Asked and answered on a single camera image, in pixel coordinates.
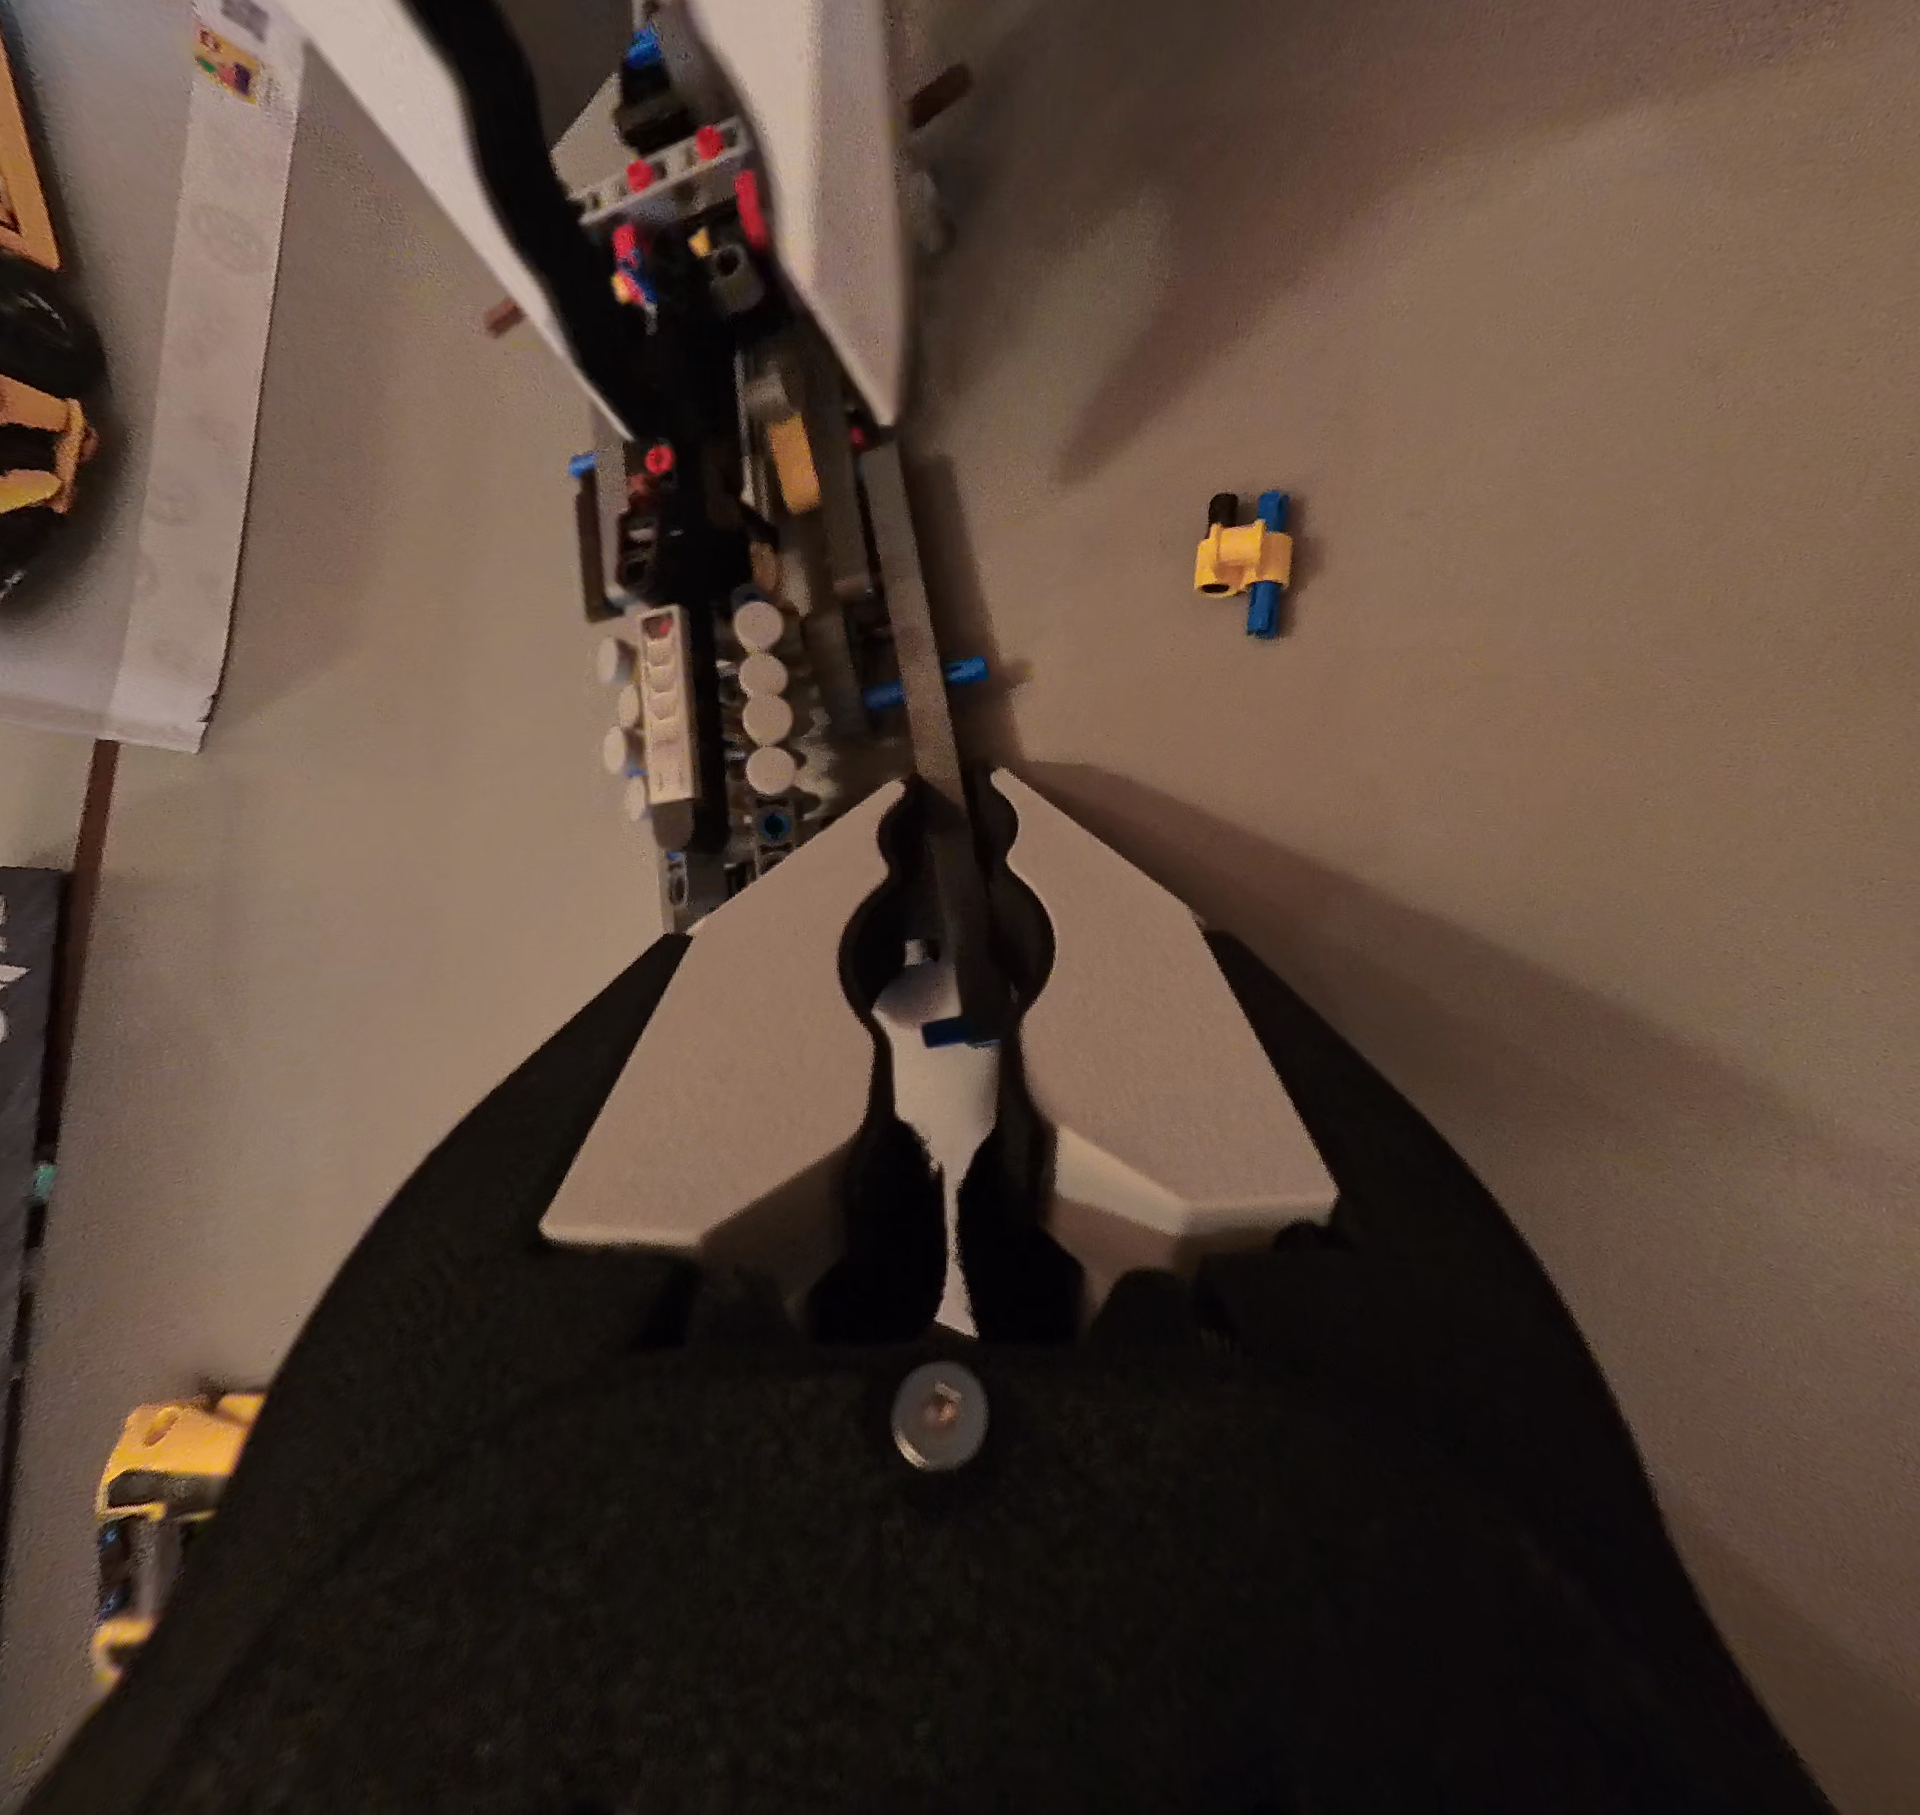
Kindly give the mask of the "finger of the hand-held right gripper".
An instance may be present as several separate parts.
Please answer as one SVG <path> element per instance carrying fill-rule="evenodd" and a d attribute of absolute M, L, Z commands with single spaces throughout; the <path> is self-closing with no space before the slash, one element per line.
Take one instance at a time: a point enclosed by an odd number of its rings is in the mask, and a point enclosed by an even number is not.
<path fill-rule="evenodd" d="M 754 132 L 782 282 L 866 416 L 892 428 L 904 398 L 911 275 L 885 0 L 686 0 L 686 9 Z"/>
<path fill-rule="evenodd" d="M 520 26 L 564 31 L 572 0 L 280 3 L 592 408 L 639 428 L 639 350 L 550 162 L 550 115 L 520 42 Z M 584 0 L 591 55 L 612 55 L 620 26 L 612 0 Z"/>

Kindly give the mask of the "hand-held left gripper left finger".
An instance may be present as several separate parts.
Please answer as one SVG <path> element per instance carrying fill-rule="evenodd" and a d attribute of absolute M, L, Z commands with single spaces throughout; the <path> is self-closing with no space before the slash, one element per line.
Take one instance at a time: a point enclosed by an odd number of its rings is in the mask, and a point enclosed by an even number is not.
<path fill-rule="evenodd" d="M 947 1180 L 875 1022 L 904 968 L 925 786 L 715 908 L 620 1066 L 541 1236 L 752 1275 L 818 1343 L 911 1343 L 947 1298 Z"/>

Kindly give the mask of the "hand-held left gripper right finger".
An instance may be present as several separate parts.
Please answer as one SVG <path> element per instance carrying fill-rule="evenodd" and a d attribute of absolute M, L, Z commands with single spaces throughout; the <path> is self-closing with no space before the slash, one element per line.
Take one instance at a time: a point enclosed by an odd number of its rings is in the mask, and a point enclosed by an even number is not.
<path fill-rule="evenodd" d="M 1197 911 L 1006 770 L 972 781 L 1004 979 L 992 1126 L 958 1176 L 982 1343 L 1073 1343 L 1131 1275 L 1337 1225 L 1337 1176 Z"/>

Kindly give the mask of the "toy car chassis assembly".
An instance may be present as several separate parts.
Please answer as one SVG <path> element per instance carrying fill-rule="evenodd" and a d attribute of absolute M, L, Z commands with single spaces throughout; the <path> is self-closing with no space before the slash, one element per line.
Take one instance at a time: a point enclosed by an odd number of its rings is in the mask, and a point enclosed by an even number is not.
<path fill-rule="evenodd" d="M 628 617 L 639 646 L 645 739 L 612 770 L 648 781 L 675 931 L 911 770 L 916 889 L 958 992 L 929 1046 L 999 1046 L 972 781 L 948 724 L 948 693 L 991 669 L 948 669 L 929 631 L 897 445 L 904 398 L 882 428 L 791 292 L 754 132 L 686 0 L 612 3 L 612 55 L 591 55 L 584 0 L 564 31 L 520 26 L 550 162 L 645 376 L 639 428 L 597 416 L 572 466 L 584 608 Z M 941 105 L 941 92 L 902 101 L 904 327 L 925 209 L 904 132 Z"/>

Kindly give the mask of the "yellow brick with blue pin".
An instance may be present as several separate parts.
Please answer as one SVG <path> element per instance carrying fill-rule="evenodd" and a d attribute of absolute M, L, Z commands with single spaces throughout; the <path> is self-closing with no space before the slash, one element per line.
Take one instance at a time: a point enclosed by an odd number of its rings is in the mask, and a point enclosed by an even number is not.
<path fill-rule="evenodd" d="M 1239 494 L 1212 494 L 1210 528 L 1192 547 L 1192 594 L 1242 600 L 1242 635 L 1256 646 L 1281 638 L 1290 605 L 1290 494 L 1256 494 L 1254 514 Z"/>

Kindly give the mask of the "grey desk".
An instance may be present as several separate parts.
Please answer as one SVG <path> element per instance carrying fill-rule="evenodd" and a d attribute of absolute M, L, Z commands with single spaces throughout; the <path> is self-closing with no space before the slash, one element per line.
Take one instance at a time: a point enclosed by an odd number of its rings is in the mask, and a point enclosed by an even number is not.
<path fill-rule="evenodd" d="M 1913 1812 L 1913 0 L 897 0 L 916 508 L 970 705 L 1476 1164 L 1842 1812 Z M 306 64 L 200 754 L 120 752 L 6 1598 L 278 1364 L 654 931 L 572 564 L 591 408 Z M 1290 494 L 1281 638 L 1192 594 Z"/>

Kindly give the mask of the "Lego instruction booklet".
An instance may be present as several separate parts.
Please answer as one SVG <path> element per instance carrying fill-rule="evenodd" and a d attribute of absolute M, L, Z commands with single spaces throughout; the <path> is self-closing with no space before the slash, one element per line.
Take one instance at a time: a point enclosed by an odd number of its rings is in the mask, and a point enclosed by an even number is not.
<path fill-rule="evenodd" d="M 301 121 L 278 0 L 6 0 L 11 726 L 200 752 Z"/>

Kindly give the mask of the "yellow black brick sub-assembly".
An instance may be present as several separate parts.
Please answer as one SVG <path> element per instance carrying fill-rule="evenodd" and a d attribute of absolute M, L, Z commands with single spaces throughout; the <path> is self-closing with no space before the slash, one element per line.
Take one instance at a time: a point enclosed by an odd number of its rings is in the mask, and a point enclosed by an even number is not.
<path fill-rule="evenodd" d="M 105 1455 L 92 1503 L 95 1609 L 89 1638 L 92 1686 L 113 1691 L 148 1647 L 191 1546 L 223 1503 L 252 1436 L 263 1391 L 134 1403 Z"/>

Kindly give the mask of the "black Lego set box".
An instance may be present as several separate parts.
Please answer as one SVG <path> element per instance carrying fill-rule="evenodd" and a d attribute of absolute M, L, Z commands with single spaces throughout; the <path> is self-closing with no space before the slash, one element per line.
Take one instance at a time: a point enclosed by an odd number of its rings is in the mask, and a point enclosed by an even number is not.
<path fill-rule="evenodd" d="M 0 868 L 0 1383 L 14 1374 L 14 1318 L 37 1170 L 44 1053 L 64 931 L 56 868 Z"/>

